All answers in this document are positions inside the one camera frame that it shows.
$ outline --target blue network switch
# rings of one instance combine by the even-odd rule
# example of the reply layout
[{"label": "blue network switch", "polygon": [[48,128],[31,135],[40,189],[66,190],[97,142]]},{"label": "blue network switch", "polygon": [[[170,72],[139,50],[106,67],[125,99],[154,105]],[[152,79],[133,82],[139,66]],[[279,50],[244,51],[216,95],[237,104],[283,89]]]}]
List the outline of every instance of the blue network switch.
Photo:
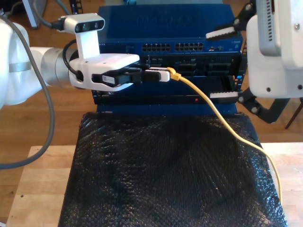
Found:
[{"label": "blue network switch", "polygon": [[102,6],[105,28],[98,32],[101,53],[142,55],[240,52],[239,35],[207,41],[205,34],[232,22],[225,4]]}]

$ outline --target wooden floor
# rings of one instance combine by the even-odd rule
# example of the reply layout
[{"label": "wooden floor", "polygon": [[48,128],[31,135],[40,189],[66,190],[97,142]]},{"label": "wooden floor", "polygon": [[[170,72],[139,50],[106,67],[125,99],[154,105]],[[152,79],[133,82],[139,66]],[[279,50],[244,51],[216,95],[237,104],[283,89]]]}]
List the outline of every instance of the wooden floor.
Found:
[{"label": "wooden floor", "polygon": [[[225,0],[230,3],[235,14],[238,14],[243,0]],[[97,12],[100,0],[82,0],[84,12]],[[45,19],[54,21],[63,15],[53,0],[49,0],[45,10]],[[31,46],[63,46],[74,36],[62,34],[46,27],[38,30],[30,28],[25,15],[13,16],[14,22],[23,25],[29,35]],[[248,85],[247,77],[243,88]],[[81,117],[88,111],[95,111],[91,91],[78,89],[49,88],[55,106],[56,128],[52,145],[75,145]],[[272,100],[261,100],[264,106],[270,106]],[[299,105],[299,99],[292,100],[279,120],[266,124],[249,114],[241,105],[239,111],[248,114],[259,134],[261,142],[302,142],[303,113],[301,113],[288,130],[287,122]],[[0,110],[0,162],[14,162],[24,159],[31,146],[42,145],[48,132],[49,113],[43,92],[29,98],[17,106],[6,106]],[[6,222],[10,207],[20,180],[22,168],[0,171],[0,222]]]}]

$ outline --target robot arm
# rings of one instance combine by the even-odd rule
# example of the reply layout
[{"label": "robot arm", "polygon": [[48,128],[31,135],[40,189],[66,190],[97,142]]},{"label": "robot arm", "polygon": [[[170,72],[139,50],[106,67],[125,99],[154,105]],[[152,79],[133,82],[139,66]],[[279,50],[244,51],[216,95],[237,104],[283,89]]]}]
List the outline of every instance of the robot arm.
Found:
[{"label": "robot arm", "polygon": [[247,30],[252,93],[266,98],[303,97],[302,11],[301,0],[251,0],[233,22],[206,37],[216,40]]},{"label": "robot arm", "polygon": [[[96,14],[71,15],[64,18],[64,32],[76,35],[79,58],[70,62],[77,75],[68,70],[63,61],[63,51],[57,48],[31,47],[31,53],[48,86],[74,87],[99,91],[119,91],[142,81],[169,81],[166,68],[150,68],[140,65],[135,54],[100,54],[97,31],[104,26],[104,20]],[[27,53],[20,39],[5,23],[0,23],[5,36],[2,37],[2,59],[0,108],[26,101],[42,89],[31,67]],[[24,27],[16,24],[29,44]],[[64,53],[70,59],[74,50]]]}]

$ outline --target black bubble wrap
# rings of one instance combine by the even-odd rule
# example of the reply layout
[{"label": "black bubble wrap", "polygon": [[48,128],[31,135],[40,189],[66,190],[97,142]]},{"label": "black bubble wrap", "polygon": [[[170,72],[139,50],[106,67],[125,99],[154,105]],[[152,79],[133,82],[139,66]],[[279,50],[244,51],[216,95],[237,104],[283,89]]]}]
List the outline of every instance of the black bubble wrap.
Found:
[{"label": "black bubble wrap", "polygon": [[[249,118],[226,117],[259,144]],[[285,227],[267,159],[215,116],[84,115],[60,227]]]}]

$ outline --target wooden table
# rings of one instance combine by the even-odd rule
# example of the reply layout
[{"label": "wooden table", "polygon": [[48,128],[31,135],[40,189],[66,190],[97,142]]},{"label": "wooden table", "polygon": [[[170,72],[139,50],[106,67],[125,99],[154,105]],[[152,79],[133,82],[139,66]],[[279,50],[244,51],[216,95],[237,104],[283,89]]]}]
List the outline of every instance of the wooden table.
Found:
[{"label": "wooden table", "polygon": [[[303,226],[303,143],[263,143],[275,161],[290,227]],[[41,147],[32,147],[32,156]],[[75,146],[50,146],[24,167],[7,227],[57,227]]]}]

